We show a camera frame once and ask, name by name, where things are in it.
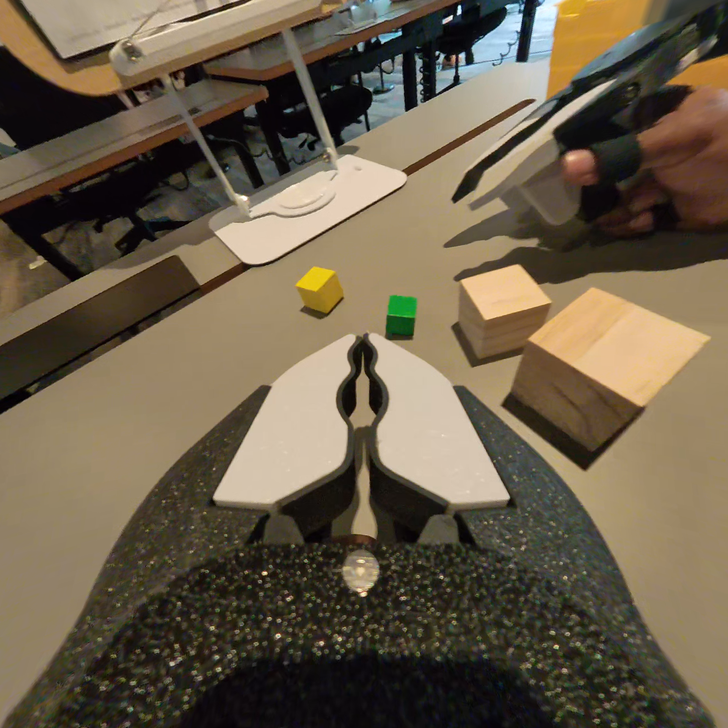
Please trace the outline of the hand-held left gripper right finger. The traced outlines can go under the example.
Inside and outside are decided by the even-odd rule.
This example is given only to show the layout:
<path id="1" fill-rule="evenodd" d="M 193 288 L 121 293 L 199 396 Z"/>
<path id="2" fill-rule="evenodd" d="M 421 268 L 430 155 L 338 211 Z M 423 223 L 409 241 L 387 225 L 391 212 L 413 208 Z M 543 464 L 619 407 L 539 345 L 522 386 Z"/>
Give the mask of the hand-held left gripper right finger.
<path id="1" fill-rule="evenodd" d="M 362 342 L 375 418 L 370 494 L 409 532 L 433 516 L 510 503 L 507 488 L 455 387 L 423 359 L 376 333 Z"/>

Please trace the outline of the black office chair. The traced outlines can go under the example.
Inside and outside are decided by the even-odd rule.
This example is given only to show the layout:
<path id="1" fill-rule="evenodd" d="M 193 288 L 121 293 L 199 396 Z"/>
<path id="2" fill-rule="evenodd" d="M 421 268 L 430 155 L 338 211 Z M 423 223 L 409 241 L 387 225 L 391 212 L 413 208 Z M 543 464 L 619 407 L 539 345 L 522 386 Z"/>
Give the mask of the black office chair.
<path id="1" fill-rule="evenodd" d="M 458 64 L 461 54 L 472 52 L 472 47 L 487 34 L 498 28 L 507 16 L 507 8 L 486 8 L 475 2 L 460 5 L 456 14 L 442 27 L 438 39 L 438 52 L 442 55 L 441 68 L 453 68 Z"/>
<path id="2" fill-rule="evenodd" d="M 367 116 L 373 103 L 373 93 L 365 86 L 345 85 L 323 93 L 319 99 L 332 139 L 339 146 L 343 142 L 341 132 Z M 306 104 L 283 111 L 277 124 L 278 133 L 286 139 L 305 135 L 315 141 L 320 140 Z"/>

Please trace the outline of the yellow plastic crate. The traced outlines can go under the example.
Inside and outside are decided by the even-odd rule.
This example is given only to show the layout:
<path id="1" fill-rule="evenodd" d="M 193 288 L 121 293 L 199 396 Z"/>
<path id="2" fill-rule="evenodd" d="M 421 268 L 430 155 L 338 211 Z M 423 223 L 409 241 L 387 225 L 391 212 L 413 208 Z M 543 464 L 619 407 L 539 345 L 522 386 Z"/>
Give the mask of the yellow plastic crate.
<path id="1" fill-rule="evenodd" d="M 553 33 L 548 96 L 566 88 L 590 61 L 665 11 L 699 10 L 712 2 L 564 1 L 558 3 Z M 727 90 L 726 24 L 712 55 L 692 65 L 673 85 L 711 86 Z"/>

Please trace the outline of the person's right hand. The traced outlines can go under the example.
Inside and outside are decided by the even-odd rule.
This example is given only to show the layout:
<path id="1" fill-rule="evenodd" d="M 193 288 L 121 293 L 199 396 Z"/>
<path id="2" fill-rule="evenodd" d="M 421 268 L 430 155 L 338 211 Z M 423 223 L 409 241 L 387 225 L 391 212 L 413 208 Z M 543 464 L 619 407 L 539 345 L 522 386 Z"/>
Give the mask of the person's right hand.
<path id="1" fill-rule="evenodd" d="M 726 89 L 691 89 L 638 139 L 644 177 L 594 224 L 620 238 L 651 233 L 670 222 L 685 232 L 726 231 Z"/>

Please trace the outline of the wooden desk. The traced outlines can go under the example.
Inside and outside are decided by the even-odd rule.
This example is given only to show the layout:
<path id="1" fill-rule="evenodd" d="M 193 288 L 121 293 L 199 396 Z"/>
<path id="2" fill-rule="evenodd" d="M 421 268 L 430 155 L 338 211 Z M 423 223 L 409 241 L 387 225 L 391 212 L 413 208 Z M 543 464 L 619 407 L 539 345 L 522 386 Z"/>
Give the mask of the wooden desk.
<path id="1" fill-rule="evenodd" d="M 177 92 L 197 127 L 268 98 L 265 86 L 207 78 Z M 169 96 L 122 111 L 1 162 L 1 214 L 176 140 L 188 132 Z"/>
<path id="2" fill-rule="evenodd" d="M 309 65 L 374 37 L 402 30 L 452 4 L 446 1 L 364 2 L 349 9 L 339 7 L 319 20 L 298 26 L 293 34 Z M 294 69 L 280 35 L 208 61 L 203 67 L 213 77 L 245 82 L 271 81 Z"/>

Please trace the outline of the large natural wooden cube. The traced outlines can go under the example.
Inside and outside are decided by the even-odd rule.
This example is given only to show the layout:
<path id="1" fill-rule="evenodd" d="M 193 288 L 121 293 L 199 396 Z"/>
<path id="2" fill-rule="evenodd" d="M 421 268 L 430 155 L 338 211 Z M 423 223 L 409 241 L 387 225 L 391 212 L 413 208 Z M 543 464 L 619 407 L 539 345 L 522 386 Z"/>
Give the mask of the large natural wooden cube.
<path id="1" fill-rule="evenodd" d="M 526 341 L 510 395 L 595 451 L 641 414 L 708 341 L 592 287 Z"/>

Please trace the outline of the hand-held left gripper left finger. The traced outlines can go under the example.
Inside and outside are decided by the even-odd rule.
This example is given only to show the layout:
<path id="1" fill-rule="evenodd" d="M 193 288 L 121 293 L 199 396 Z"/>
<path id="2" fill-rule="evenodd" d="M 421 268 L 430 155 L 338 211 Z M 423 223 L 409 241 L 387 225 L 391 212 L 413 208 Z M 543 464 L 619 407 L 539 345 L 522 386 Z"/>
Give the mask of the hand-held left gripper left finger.
<path id="1" fill-rule="evenodd" d="M 213 495 L 216 506 L 288 516 L 304 537 L 347 510 L 362 345 L 345 335 L 272 384 Z"/>

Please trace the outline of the small natural wooden cube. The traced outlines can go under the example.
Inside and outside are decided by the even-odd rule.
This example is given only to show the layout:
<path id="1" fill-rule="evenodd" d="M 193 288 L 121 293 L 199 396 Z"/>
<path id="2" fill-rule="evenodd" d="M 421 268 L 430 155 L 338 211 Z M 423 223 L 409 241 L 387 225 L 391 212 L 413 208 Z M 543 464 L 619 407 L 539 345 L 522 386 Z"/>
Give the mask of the small natural wooden cube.
<path id="1" fill-rule="evenodd" d="M 532 276 L 512 265 L 460 281 L 458 324 L 475 357 L 487 359 L 523 348 L 551 305 Z"/>

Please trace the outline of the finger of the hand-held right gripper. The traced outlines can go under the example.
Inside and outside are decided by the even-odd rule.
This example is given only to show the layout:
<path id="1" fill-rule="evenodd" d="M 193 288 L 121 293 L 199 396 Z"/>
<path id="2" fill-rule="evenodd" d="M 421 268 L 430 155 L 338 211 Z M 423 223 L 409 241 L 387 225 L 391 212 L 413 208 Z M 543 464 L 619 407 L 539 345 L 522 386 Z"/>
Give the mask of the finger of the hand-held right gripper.
<path id="1" fill-rule="evenodd" d="M 535 208 L 564 208 L 565 185 L 556 169 L 560 143 L 552 135 L 533 136 L 519 143 L 501 159 L 505 139 L 482 154 L 470 167 L 480 172 L 469 208 L 478 208 L 516 189 Z"/>
<path id="2" fill-rule="evenodd" d="M 594 143 L 614 137 L 621 126 L 617 117 L 623 112 L 625 82 L 613 78 L 577 90 L 567 90 L 547 100 L 533 114 L 506 133 L 505 150 L 496 152 L 495 160 L 501 159 L 519 143 L 533 136 L 552 135 L 560 143 L 560 158 L 567 152 L 586 149 Z M 457 203 L 475 192 L 480 172 L 467 169 L 456 187 L 452 202 Z"/>

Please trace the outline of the yellow wooden cube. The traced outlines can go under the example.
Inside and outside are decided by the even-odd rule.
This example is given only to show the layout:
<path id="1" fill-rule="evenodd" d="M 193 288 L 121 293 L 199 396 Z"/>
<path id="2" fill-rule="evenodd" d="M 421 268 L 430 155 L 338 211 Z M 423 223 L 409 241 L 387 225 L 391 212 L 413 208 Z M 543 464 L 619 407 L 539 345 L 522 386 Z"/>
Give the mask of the yellow wooden cube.
<path id="1" fill-rule="evenodd" d="M 344 298 L 337 273 L 331 269 L 313 267 L 296 282 L 296 290 L 305 309 L 328 315 Z"/>

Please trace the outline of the green wooden cube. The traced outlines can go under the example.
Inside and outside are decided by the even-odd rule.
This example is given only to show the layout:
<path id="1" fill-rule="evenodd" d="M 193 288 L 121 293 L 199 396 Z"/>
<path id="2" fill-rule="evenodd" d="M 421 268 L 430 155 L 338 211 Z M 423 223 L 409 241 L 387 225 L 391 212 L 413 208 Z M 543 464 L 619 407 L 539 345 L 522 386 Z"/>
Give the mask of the green wooden cube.
<path id="1" fill-rule="evenodd" d="M 386 316 L 386 336 L 411 338 L 416 326 L 418 299 L 414 296 L 389 296 Z"/>

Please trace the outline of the white stand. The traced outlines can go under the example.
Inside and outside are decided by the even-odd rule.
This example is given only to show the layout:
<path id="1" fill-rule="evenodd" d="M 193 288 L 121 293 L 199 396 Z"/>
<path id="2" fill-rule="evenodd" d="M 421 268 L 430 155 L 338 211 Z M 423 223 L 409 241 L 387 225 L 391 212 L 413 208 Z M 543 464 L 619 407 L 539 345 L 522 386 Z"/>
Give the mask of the white stand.
<path id="1" fill-rule="evenodd" d="M 162 67 L 181 58 L 184 50 L 210 51 L 213 32 L 204 31 L 204 20 L 173 23 L 140 40 L 130 37 L 116 43 L 109 53 L 114 71 L 131 78 L 153 71 L 165 88 L 175 111 L 211 165 L 230 201 L 214 214 L 208 226 L 214 235 L 250 267 L 281 259 L 324 232 L 402 188 L 405 172 L 345 154 L 334 147 L 333 137 L 315 93 L 312 79 L 293 34 L 293 21 L 284 20 L 280 34 L 293 62 L 304 99 L 325 146 L 322 161 L 293 174 L 253 199 L 238 194 L 215 159 L 185 103 Z"/>

